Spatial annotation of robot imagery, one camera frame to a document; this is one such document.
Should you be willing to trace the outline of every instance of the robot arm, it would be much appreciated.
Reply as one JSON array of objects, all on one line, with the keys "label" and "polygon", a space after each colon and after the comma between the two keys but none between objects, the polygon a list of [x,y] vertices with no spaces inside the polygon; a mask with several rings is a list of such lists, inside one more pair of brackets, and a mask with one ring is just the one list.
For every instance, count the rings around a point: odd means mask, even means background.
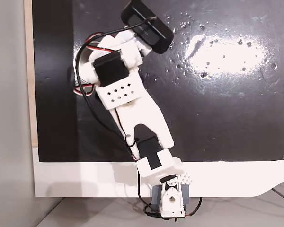
[{"label": "robot arm", "polygon": [[[149,53],[150,47],[131,30],[115,38],[106,36],[98,47],[120,51],[93,52],[79,72],[84,81],[96,84],[104,107],[110,111],[127,143],[134,144],[130,149],[141,177],[157,185],[162,183],[162,178],[182,174],[181,160],[172,157],[168,150],[174,141],[163,114],[145,90],[138,73],[138,66],[142,64],[140,53]],[[134,129],[138,124],[148,127],[157,138],[135,143]]]},{"label": "robot arm", "polygon": [[[127,25],[137,23],[137,11],[145,15],[144,18],[156,18],[143,3],[132,1],[122,13],[123,21]],[[164,53],[172,39],[172,31],[157,18],[151,27],[138,26],[122,31],[116,37],[107,35],[98,44],[102,51],[94,51],[88,62],[79,63],[79,73],[83,81],[96,84],[102,104],[110,111],[130,145],[141,177],[151,185],[161,186],[157,190],[160,193],[153,196],[153,199],[159,198],[157,205],[161,216],[183,218],[185,204],[177,177],[184,173],[183,164],[169,151],[174,141],[160,108],[145,90],[138,73],[142,58],[152,50]],[[139,124],[145,125],[156,136],[135,141],[134,129]]]}]

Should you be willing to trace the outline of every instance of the gray floor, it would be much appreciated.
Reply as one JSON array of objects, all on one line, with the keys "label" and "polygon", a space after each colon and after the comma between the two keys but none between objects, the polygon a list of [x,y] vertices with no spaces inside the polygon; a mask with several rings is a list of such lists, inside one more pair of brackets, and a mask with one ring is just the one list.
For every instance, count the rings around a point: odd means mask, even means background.
[{"label": "gray floor", "polygon": [[[284,182],[275,187],[284,195]],[[198,199],[191,199],[193,210]],[[195,216],[163,221],[145,216],[142,203],[124,198],[66,198],[38,227],[284,227],[284,199],[272,190],[254,198],[206,198]]]}]

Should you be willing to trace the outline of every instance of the black wire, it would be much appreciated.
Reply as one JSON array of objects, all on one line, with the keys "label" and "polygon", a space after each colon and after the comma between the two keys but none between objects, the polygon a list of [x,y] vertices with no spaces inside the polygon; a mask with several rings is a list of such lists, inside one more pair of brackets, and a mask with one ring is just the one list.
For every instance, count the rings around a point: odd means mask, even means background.
[{"label": "black wire", "polygon": [[[140,173],[139,173],[139,170],[138,170],[138,196],[139,196],[139,199],[146,205],[146,207],[150,208],[151,211],[153,211],[156,214],[156,217],[154,217],[154,218],[161,218],[165,221],[170,220],[170,218],[162,217],[154,208],[151,207],[151,203],[148,204],[147,202],[145,202],[144,199],[142,199],[142,197],[140,195],[140,183],[141,183],[141,176],[140,176]],[[145,214],[147,214],[147,215],[149,214],[148,216],[152,217],[151,213],[146,212],[146,208],[144,208],[144,210],[145,210],[145,212],[144,212]]]},{"label": "black wire", "polygon": [[122,129],[122,131],[123,131],[123,133],[124,133],[124,135],[125,135],[124,143],[125,143],[125,145],[126,145],[126,147],[127,147],[127,151],[128,151],[128,153],[133,157],[133,153],[132,153],[132,150],[131,150],[130,148],[133,147],[133,146],[136,144],[136,140],[134,140],[134,142],[133,142],[132,145],[128,145],[128,143],[127,143],[127,141],[126,141],[126,133],[125,133],[125,131],[124,131],[124,129],[123,129],[123,126],[122,126],[121,120],[120,120],[120,116],[119,116],[118,111],[117,111],[116,108],[115,108],[115,113],[116,113],[116,115],[117,115],[117,119],[118,119],[119,125],[120,125],[120,127],[121,127],[121,129]]},{"label": "black wire", "polygon": [[193,211],[193,212],[191,212],[190,214],[188,214],[188,216],[193,216],[194,214],[196,214],[196,212],[199,210],[199,208],[200,208],[200,206],[201,206],[201,204],[202,204],[202,200],[203,200],[203,198],[202,197],[200,197],[200,200],[199,200],[199,203],[198,203],[198,205],[197,205],[197,207],[195,208],[195,210]]},{"label": "black wire", "polygon": [[122,32],[122,31],[126,31],[126,30],[130,30],[130,29],[133,29],[135,27],[138,27],[138,26],[141,26],[145,23],[148,23],[149,21],[151,20],[155,20],[157,19],[157,17],[150,17],[136,25],[133,25],[133,26],[129,26],[129,27],[125,27],[125,28],[121,28],[121,29],[118,29],[118,30],[114,30],[114,31],[111,31],[111,32],[106,32],[106,33],[103,33],[103,34],[100,34],[100,35],[97,35],[91,39],[89,39],[87,42],[85,42],[82,47],[78,50],[77,54],[76,54],[76,58],[75,58],[75,73],[76,73],[76,77],[77,77],[77,82],[78,82],[78,85],[80,87],[80,91],[82,92],[82,95],[87,103],[87,106],[89,107],[89,110],[91,112],[91,114],[93,115],[93,117],[97,120],[97,122],[102,125],[105,129],[107,129],[108,131],[110,131],[111,133],[115,134],[118,138],[120,138],[123,142],[124,142],[124,139],[123,137],[116,131],[114,131],[113,129],[109,128],[106,124],[104,124],[100,119],[99,117],[97,116],[96,112],[94,111],[89,99],[87,98],[86,96],[86,93],[82,87],[82,84],[81,84],[81,79],[80,79],[80,76],[79,76],[79,62],[80,62],[80,57],[81,57],[81,54],[84,50],[84,48],[90,43],[90,42],[93,42],[95,41],[96,39],[99,39],[99,38],[102,38],[106,35],[110,35],[110,34],[114,34],[114,33],[118,33],[118,32]]},{"label": "black wire", "polygon": [[122,126],[121,120],[120,120],[120,116],[119,116],[118,111],[117,111],[116,108],[115,108],[115,113],[116,113],[116,115],[117,115],[117,119],[118,119],[119,125],[120,125],[120,127],[121,127],[121,129],[122,129],[122,131],[123,131],[123,133],[124,133],[124,135],[125,135],[124,143],[126,144],[126,146],[127,146],[128,148],[132,148],[132,147],[136,144],[136,140],[134,140],[134,142],[133,142],[132,145],[128,145],[128,143],[127,143],[127,141],[126,141],[126,133],[125,133],[125,131],[124,131],[124,129],[123,129],[123,126]]}]

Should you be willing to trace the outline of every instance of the white wall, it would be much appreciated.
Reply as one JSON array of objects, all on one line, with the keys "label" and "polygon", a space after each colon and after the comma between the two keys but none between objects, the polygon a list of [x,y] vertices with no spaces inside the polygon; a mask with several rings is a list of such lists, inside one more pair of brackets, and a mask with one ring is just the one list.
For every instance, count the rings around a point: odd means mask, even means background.
[{"label": "white wall", "polygon": [[0,227],[34,227],[60,201],[35,198],[23,0],[0,0]]}]

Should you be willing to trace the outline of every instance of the wooden edge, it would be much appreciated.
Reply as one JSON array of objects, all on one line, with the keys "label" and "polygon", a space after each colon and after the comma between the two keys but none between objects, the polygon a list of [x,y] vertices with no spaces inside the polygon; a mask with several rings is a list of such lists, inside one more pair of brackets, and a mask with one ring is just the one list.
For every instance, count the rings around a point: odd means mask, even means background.
[{"label": "wooden edge", "polygon": [[32,147],[38,147],[32,0],[24,0],[27,85]]}]

